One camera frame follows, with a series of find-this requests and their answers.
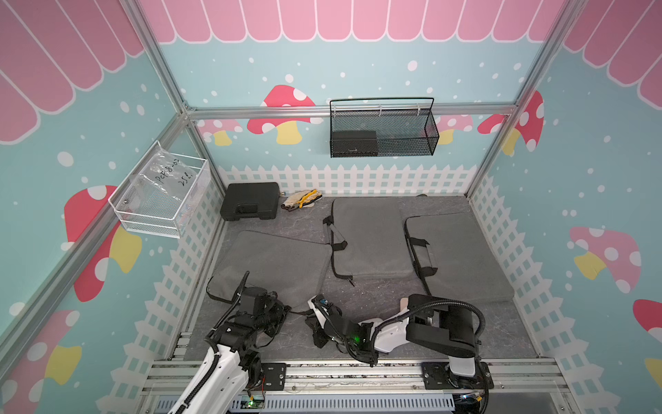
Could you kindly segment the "grey laptop bag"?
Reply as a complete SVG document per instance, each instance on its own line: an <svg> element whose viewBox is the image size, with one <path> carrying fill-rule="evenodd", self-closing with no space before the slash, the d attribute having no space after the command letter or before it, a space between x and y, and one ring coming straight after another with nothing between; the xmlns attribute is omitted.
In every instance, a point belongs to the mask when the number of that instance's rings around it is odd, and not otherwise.
<svg viewBox="0 0 662 414"><path fill-rule="evenodd" d="M336 198L322 221L338 279L401 279L414 273L403 218L393 198Z"/></svg>
<svg viewBox="0 0 662 414"><path fill-rule="evenodd" d="M244 275L246 286L275 292L295 312L308 310L329 270L331 246L255 231L242 231L215 270L206 291L210 298L231 303Z"/></svg>
<svg viewBox="0 0 662 414"><path fill-rule="evenodd" d="M409 217L404 232L415 273L428 295L474 305L514 297L471 213Z"/></svg>

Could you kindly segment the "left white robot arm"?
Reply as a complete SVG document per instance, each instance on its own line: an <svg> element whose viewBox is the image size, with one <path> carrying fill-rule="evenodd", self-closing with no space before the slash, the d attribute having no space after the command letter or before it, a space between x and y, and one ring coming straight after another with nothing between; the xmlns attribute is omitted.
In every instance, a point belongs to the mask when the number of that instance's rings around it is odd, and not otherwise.
<svg viewBox="0 0 662 414"><path fill-rule="evenodd" d="M170 409L172 413L225 413L242 392L265 382L257 340L279 334L291 308L277 293L247 286L245 272L228 310L203 338L207 353Z"/></svg>

